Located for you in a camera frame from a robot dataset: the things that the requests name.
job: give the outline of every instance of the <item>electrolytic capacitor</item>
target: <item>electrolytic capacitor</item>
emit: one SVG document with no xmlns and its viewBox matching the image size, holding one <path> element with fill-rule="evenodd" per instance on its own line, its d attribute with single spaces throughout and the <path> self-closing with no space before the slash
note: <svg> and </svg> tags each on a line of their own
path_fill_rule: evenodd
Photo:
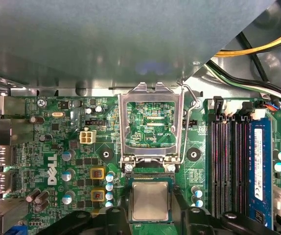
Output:
<svg viewBox="0 0 281 235">
<path fill-rule="evenodd" d="M 195 197 L 194 195 L 190 199 L 196 207 L 202 207 L 204 205 L 204 202 L 200 200 L 200 198 Z"/>
<path fill-rule="evenodd" d="M 106 202 L 105 207 L 113 207 L 113 203 L 112 202 Z"/>
<path fill-rule="evenodd" d="M 110 183 L 110 182 L 113 181 L 114 177 L 115 177 L 115 173 L 112 172 L 112 171 L 110 171 L 110 172 L 108 172 L 107 175 L 106 175 L 106 181 L 107 181 L 108 183 Z"/>
<path fill-rule="evenodd" d="M 70 204 L 75 198 L 75 193 L 73 191 L 67 191 L 62 197 L 62 203 L 65 205 Z"/>
<path fill-rule="evenodd" d="M 202 197 L 202 195 L 203 195 L 203 192 L 199 189 L 199 187 L 197 187 L 197 186 L 193 186 L 193 187 L 191 187 L 191 193 L 195 196 L 195 197 L 197 197 L 197 198 L 200 198 L 200 197 Z"/>
<path fill-rule="evenodd" d="M 103 108 L 101 106 L 96 106 L 95 111 L 96 113 L 101 114 L 103 113 Z"/>
<path fill-rule="evenodd" d="M 40 142 L 49 142 L 51 140 L 52 140 L 52 135 L 46 134 L 46 135 L 39 136 Z"/>
<path fill-rule="evenodd" d="M 35 197 L 37 197 L 39 194 L 41 193 L 40 189 L 36 188 L 34 189 L 27 197 L 26 197 L 26 201 L 27 202 L 32 202 L 34 201 Z"/>
<path fill-rule="evenodd" d="M 113 194 L 111 192 L 106 193 L 105 198 L 107 201 L 111 201 L 113 199 Z"/>
<path fill-rule="evenodd" d="M 70 181 L 75 175 L 75 170 L 67 169 L 66 171 L 62 172 L 61 178 L 63 181 L 67 182 Z"/>
<path fill-rule="evenodd" d="M 87 108 L 87 109 L 85 109 L 85 113 L 88 114 L 88 115 L 92 115 L 92 114 L 94 114 L 94 109 L 93 108 Z"/>
<path fill-rule="evenodd" d="M 43 117 L 31 116 L 29 122 L 32 124 L 43 124 L 45 119 Z"/>
<path fill-rule="evenodd" d="M 42 193 L 39 194 L 39 195 L 35 198 L 35 203 L 36 203 L 36 204 L 42 204 L 43 201 L 45 201 L 48 197 L 49 197 L 49 192 L 48 192 L 48 191 L 42 191 Z"/>
<path fill-rule="evenodd" d="M 64 151 L 62 154 L 62 160 L 65 162 L 70 161 L 71 159 L 73 159 L 76 155 L 76 152 L 72 149 L 69 149 L 68 151 Z"/>
<path fill-rule="evenodd" d="M 49 201 L 45 200 L 42 204 L 37 204 L 35 206 L 35 212 L 42 212 L 49 205 Z"/>
<path fill-rule="evenodd" d="M 107 183 L 106 184 L 106 190 L 107 191 L 112 191 L 113 190 L 113 184 L 112 183 Z"/>
</svg>

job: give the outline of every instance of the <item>black connector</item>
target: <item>black connector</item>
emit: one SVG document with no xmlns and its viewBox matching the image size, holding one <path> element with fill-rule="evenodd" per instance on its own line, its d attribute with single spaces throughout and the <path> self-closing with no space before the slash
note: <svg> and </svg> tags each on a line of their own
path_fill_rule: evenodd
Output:
<svg viewBox="0 0 281 235">
<path fill-rule="evenodd" d="M 241 110 L 238 112 L 241 116 L 248 116 L 253 112 L 253 104 L 252 102 L 243 102 L 242 103 L 242 108 Z"/>
<path fill-rule="evenodd" d="M 214 96 L 214 112 L 216 115 L 220 115 L 222 113 L 223 108 L 223 98 L 221 96 Z"/>
<path fill-rule="evenodd" d="M 106 120 L 91 119 L 85 121 L 85 126 L 105 126 L 105 125 L 106 125 Z"/>
</svg>

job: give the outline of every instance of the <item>motherboard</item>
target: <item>motherboard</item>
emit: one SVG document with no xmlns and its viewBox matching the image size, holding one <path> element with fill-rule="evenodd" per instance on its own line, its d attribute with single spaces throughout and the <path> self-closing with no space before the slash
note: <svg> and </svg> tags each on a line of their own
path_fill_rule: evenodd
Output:
<svg viewBox="0 0 281 235">
<path fill-rule="evenodd" d="M 25 116 L 11 118 L 28 120 L 34 126 L 34 135 L 28 142 L 0 146 L 4 158 L 0 178 L 5 179 L 0 181 L 0 199 L 26 199 L 28 213 L 21 223 L 27 226 L 29 235 L 72 211 L 98 215 L 108 207 L 120 205 L 126 187 L 134 190 L 135 197 L 143 198 L 133 204 L 134 211 L 128 218 L 136 235 L 161 231 L 177 234 L 164 205 L 159 214 L 149 219 L 144 218 L 142 211 L 145 204 L 167 201 L 165 195 L 174 185 L 181 189 L 189 205 L 205 208 L 214 217 L 234 209 L 266 226 L 272 224 L 271 198 L 267 195 L 272 185 L 281 188 L 281 171 L 274 170 L 280 162 L 281 110 L 265 110 L 265 116 L 255 121 L 243 120 L 248 113 L 239 113 L 243 103 L 250 103 L 250 112 L 255 112 L 262 102 L 259 99 L 222 99 L 221 112 L 232 103 L 240 107 L 231 117 L 220 118 L 214 100 L 201 98 L 200 106 L 192 110 L 188 119 L 191 103 L 185 100 L 180 136 L 183 162 L 172 169 L 162 167 L 158 160 L 139 158 L 130 169 L 129 164 L 122 165 L 118 97 L 17 98 L 25 101 Z M 155 150 L 178 143 L 173 130 L 178 118 L 174 102 L 128 102 L 126 113 L 130 130 L 124 136 L 126 146 Z M 255 145 L 264 146 L 263 152 L 256 152 Z M 269 146 L 269 152 L 265 152 L 265 146 Z M 264 165 L 257 166 L 262 158 Z M 254 171 L 255 167 L 261 176 L 254 173 L 258 171 Z M 265 185 L 260 185 L 258 177 Z M 252 186 L 250 182 L 255 182 L 255 189 L 259 184 L 261 196 L 246 195 L 245 188 Z M 152 191 L 153 198 L 146 199 L 144 191 Z"/>
</svg>

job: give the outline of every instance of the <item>green circuit board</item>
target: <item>green circuit board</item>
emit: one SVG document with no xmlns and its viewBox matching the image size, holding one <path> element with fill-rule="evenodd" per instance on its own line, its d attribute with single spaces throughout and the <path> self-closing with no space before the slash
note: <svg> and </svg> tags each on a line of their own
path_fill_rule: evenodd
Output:
<svg viewBox="0 0 281 235">
<path fill-rule="evenodd" d="M 19 174 L 18 190 L 4 194 L 3 197 L 25 198 L 33 189 L 47 190 L 50 194 L 49 206 L 41 213 L 34 212 L 34 204 L 29 204 L 29 214 L 25 220 L 30 235 L 49 226 L 66 214 L 75 210 L 85 210 L 98 214 L 105 207 L 106 201 L 93 202 L 92 190 L 105 188 L 105 180 L 91 179 L 91 169 L 104 167 L 105 174 L 114 172 L 114 200 L 116 206 L 125 185 L 125 177 L 119 168 L 120 160 L 120 135 L 119 135 L 119 110 L 117 97 L 22 97 L 26 100 L 26 119 L 31 116 L 43 117 L 43 124 L 35 124 L 34 141 L 16 146 L 17 162 L 13 166 L 4 168 L 4 171 L 15 170 Z M 37 100 L 47 101 L 46 107 L 37 106 Z M 185 110 L 189 108 L 190 100 L 185 101 Z M 101 106 L 102 113 L 88 115 L 85 110 Z M 175 142 L 174 136 L 170 135 L 170 126 L 174 119 L 173 103 L 129 103 L 128 118 L 131 127 L 131 135 L 127 144 L 139 147 L 166 147 Z M 53 117 L 54 112 L 62 112 L 63 117 Z M 281 148 L 281 111 L 276 114 L 269 113 L 274 117 L 273 125 L 277 125 L 274 133 L 275 147 Z M 189 128 L 186 152 L 191 148 L 200 151 L 200 158 L 191 161 L 184 154 L 184 163 L 179 172 L 175 174 L 175 183 L 183 191 L 188 204 L 191 205 L 191 188 L 198 186 L 203 192 L 204 206 L 208 207 L 208 186 L 206 146 L 208 127 L 203 106 L 193 110 L 191 119 L 196 123 Z M 103 124 L 87 126 L 85 121 L 99 120 Z M 93 144 L 80 144 L 79 135 L 85 127 L 89 131 L 96 131 L 96 140 Z M 41 135 L 51 135 L 52 140 L 40 142 Z M 182 133 L 182 148 L 184 145 L 184 131 Z M 62 160 L 64 151 L 72 149 L 75 157 L 69 162 Z M 102 158 L 103 152 L 111 151 L 113 157 L 107 161 Z M 48 164 L 52 163 L 51 157 L 57 155 L 57 184 L 48 185 Z M 73 169 L 75 176 L 69 182 L 61 179 L 62 172 Z M 158 173 L 163 168 L 136 168 L 135 173 Z M 281 186 L 281 178 L 275 179 L 275 184 Z M 75 198 L 69 205 L 62 203 L 62 197 L 67 191 L 73 191 Z M 132 224 L 133 234 L 151 235 L 176 234 L 173 224 Z"/>
</svg>

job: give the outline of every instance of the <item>mounting hole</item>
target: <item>mounting hole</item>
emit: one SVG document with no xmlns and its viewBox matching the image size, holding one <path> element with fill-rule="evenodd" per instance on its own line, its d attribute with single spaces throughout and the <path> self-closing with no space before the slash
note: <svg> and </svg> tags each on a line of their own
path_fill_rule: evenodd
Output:
<svg viewBox="0 0 281 235">
<path fill-rule="evenodd" d="M 199 212 L 200 212 L 200 209 L 198 209 L 198 208 L 192 208 L 192 209 L 191 209 L 191 212 L 193 212 L 193 213 L 199 213 Z"/>
<path fill-rule="evenodd" d="M 109 157 L 109 152 L 103 152 L 103 156 L 104 156 L 105 158 Z"/>
<path fill-rule="evenodd" d="M 113 213 L 118 213 L 118 212 L 120 212 L 120 209 L 113 209 L 112 212 Z"/>
<path fill-rule="evenodd" d="M 84 213 L 80 213 L 78 214 L 76 217 L 79 219 L 85 218 L 87 215 L 85 215 Z"/>
</svg>

